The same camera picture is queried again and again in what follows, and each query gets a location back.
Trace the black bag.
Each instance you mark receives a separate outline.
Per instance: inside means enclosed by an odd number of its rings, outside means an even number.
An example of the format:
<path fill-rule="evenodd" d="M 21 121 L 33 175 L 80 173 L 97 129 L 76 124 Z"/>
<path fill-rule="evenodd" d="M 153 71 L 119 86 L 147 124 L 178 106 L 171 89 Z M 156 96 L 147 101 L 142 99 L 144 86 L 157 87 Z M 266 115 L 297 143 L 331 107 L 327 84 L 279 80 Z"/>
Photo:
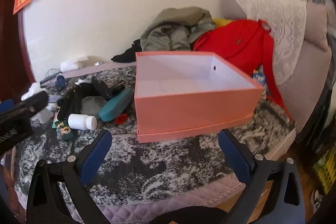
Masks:
<path fill-rule="evenodd" d="M 66 121 L 71 114 L 80 114 L 82 100 L 86 97 L 102 97 L 105 101 L 119 95 L 125 89 L 124 84 L 117 87 L 108 87 L 102 80 L 91 78 L 90 83 L 74 84 L 58 100 L 60 107 L 57 120 Z"/>

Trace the white pill bottle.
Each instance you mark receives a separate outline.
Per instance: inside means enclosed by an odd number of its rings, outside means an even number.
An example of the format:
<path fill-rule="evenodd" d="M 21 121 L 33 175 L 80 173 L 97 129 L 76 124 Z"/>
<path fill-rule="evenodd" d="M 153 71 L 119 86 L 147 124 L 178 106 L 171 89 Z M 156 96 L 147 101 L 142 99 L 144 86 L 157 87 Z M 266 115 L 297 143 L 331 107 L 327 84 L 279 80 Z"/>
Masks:
<path fill-rule="evenodd" d="M 95 116 L 85 114 L 71 114 L 68 117 L 68 125 L 75 130 L 95 130 L 97 119 Z"/>

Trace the small red cap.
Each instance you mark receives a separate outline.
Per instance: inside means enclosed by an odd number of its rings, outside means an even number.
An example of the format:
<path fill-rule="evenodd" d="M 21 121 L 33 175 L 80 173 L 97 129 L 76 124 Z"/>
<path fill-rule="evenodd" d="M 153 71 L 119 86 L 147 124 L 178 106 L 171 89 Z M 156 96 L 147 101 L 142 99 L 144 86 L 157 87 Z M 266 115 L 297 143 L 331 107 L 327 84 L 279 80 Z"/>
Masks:
<path fill-rule="evenodd" d="M 128 119 L 128 115 L 126 113 L 122 113 L 118 117 L 116 117 L 115 122 L 117 125 L 121 125 L 125 123 L 127 119 Z"/>

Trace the teal glasses case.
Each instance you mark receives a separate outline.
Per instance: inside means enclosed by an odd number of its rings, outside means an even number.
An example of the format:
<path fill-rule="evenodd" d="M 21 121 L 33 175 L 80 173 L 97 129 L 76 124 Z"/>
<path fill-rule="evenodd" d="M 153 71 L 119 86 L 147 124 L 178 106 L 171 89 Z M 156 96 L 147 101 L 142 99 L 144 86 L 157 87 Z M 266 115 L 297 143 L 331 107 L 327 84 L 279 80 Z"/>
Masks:
<path fill-rule="evenodd" d="M 112 97 L 100 110 L 99 117 L 103 122 L 116 119 L 126 109 L 133 99 L 134 93 L 131 88 L 124 89 L 117 96 Z"/>

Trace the dark red wooden door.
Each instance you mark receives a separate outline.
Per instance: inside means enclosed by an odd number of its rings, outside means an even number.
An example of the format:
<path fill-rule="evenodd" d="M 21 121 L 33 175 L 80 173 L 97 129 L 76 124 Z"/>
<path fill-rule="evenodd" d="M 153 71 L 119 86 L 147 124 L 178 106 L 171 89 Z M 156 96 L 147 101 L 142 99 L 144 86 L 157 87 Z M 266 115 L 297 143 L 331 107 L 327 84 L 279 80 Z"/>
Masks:
<path fill-rule="evenodd" d="M 13 13 L 15 0 L 1 0 L 1 101 L 15 103 L 35 81 L 23 31 L 23 12 Z"/>

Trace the black power strip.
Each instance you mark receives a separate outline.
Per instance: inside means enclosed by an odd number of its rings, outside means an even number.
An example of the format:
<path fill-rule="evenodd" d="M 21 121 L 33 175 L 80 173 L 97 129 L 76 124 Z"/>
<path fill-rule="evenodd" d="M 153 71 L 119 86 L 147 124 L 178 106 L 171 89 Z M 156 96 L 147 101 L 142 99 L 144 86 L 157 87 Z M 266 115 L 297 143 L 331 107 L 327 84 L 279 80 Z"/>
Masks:
<path fill-rule="evenodd" d="M 51 79 L 54 79 L 54 78 L 58 77 L 60 74 L 61 73 L 59 72 L 59 73 L 55 73 L 53 75 L 47 76 L 46 78 L 44 78 L 43 80 L 41 80 L 39 83 L 43 84 L 43 83 L 45 83 L 45 82 L 47 82 L 47 81 L 49 81 Z"/>

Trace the blue plastic massager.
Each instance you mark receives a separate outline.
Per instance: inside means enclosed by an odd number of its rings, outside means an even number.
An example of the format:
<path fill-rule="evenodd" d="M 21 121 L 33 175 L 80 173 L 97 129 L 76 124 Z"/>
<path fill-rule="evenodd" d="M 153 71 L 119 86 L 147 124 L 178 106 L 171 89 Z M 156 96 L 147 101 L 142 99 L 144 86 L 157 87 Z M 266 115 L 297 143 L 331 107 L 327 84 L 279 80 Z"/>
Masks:
<path fill-rule="evenodd" d="M 61 91 L 65 88 L 65 86 L 66 86 L 66 79 L 64 78 L 63 75 L 58 75 L 55 81 L 56 90 Z"/>

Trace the white paper roll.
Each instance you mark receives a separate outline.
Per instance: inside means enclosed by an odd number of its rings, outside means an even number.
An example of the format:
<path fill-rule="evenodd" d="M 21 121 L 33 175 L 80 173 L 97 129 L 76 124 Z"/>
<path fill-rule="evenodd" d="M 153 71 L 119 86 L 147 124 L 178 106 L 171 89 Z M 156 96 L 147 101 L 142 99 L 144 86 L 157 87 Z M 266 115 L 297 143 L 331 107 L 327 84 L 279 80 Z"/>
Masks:
<path fill-rule="evenodd" d="M 73 61 L 64 61 L 60 64 L 60 71 L 62 73 L 78 70 L 78 63 Z"/>

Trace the blue white small packet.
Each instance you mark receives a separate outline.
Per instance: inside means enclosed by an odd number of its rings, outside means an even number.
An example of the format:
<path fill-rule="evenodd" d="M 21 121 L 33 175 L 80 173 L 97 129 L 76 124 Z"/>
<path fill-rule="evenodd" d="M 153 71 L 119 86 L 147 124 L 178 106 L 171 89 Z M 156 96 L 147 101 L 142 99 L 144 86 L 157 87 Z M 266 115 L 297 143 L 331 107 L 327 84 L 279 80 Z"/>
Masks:
<path fill-rule="evenodd" d="M 254 70 L 253 79 L 261 86 L 266 85 L 266 78 L 262 70 Z"/>

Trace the black garment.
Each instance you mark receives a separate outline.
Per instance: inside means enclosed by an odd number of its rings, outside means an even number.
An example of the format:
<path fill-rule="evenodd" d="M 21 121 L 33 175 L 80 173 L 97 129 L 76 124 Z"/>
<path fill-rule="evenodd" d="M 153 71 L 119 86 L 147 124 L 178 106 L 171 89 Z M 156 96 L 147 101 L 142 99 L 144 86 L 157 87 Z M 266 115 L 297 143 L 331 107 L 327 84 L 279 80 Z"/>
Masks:
<path fill-rule="evenodd" d="M 111 60 L 115 63 L 132 63 L 136 61 L 137 52 L 142 52 L 140 39 L 135 40 L 129 49 L 121 55 L 112 57 Z"/>

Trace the pink cardboard box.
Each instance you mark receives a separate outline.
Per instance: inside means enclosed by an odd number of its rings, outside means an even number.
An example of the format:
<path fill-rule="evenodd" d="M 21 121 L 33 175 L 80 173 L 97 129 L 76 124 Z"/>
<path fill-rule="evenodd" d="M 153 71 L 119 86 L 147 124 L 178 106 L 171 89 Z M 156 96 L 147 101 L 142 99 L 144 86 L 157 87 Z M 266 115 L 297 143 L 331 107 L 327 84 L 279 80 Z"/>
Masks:
<path fill-rule="evenodd" d="M 249 122 L 263 92 L 210 52 L 136 55 L 135 109 L 142 136 L 206 134 Z"/>

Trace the red jacket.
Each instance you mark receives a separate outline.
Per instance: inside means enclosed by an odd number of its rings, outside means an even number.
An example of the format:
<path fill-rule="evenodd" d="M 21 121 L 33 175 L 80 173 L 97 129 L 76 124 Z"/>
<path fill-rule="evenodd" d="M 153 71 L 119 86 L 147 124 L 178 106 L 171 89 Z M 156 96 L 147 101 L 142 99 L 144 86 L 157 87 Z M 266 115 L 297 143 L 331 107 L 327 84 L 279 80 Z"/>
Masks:
<path fill-rule="evenodd" d="M 202 34 L 194 42 L 193 51 L 216 53 L 249 76 L 262 67 L 268 99 L 286 110 L 273 74 L 274 39 L 270 32 L 263 20 L 234 20 Z"/>

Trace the grey green jacket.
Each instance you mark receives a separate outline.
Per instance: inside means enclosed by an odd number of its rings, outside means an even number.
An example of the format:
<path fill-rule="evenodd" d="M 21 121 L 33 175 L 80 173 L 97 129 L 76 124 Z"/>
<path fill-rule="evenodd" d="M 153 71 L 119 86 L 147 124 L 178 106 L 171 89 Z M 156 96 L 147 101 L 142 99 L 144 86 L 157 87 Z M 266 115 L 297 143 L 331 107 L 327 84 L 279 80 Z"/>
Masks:
<path fill-rule="evenodd" d="M 191 51 L 191 44 L 216 27 L 208 10 L 191 6 L 162 10 L 140 37 L 144 52 Z"/>

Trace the white lace pillow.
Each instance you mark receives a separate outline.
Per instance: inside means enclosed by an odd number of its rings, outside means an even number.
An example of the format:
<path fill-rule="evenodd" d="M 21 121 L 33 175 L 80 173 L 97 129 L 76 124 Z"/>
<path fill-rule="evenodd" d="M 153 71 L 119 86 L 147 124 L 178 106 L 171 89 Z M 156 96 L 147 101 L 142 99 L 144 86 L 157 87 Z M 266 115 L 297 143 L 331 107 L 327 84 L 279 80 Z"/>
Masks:
<path fill-rule="evenodd" d="M 303 45 L 306 2 L 301 0 L 235 0 L 248 19 L 263 20 L 274 40 L 273 75 L 277 85 L 294 72 Z"/>

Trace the yellow cloth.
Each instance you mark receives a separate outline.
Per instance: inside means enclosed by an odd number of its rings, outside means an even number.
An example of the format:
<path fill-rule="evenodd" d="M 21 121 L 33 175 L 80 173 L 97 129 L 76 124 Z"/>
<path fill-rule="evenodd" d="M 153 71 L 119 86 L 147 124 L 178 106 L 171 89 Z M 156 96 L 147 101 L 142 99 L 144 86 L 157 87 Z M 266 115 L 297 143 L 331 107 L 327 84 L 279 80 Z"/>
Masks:
<path fill-rule="evenodd" d="M 215 23 L 215 28 L 224 27 L 233 22 L 232 19 L 220 19 L 220 18 L 214 18 L 213 21 Z"/>

